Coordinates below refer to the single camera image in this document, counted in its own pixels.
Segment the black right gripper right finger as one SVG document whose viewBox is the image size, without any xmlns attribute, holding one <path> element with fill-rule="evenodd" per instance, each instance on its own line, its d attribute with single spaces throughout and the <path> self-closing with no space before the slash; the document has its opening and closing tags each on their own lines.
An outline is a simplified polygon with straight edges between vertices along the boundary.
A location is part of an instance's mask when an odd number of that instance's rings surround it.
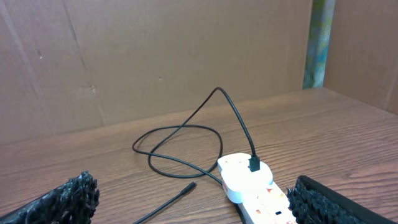
<svg viewBox="0 0 398 224">
<path fill-rule="evenodd" d="M 305 175 L 287 190 L 287 198 L 300 224 L 395 224 Z"/>
</svg>

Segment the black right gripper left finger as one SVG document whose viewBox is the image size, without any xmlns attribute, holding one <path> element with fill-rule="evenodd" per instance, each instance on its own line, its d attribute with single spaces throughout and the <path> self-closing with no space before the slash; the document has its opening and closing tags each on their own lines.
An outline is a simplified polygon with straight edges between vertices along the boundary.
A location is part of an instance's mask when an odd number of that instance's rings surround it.
<svg viewBox="0 0 398 224">
<path fill-rule="evenodd" d="M 87 172 L 1 217 L 5 224 L 90 224 L 100 204 L 97 180 Z"/>
</svg>

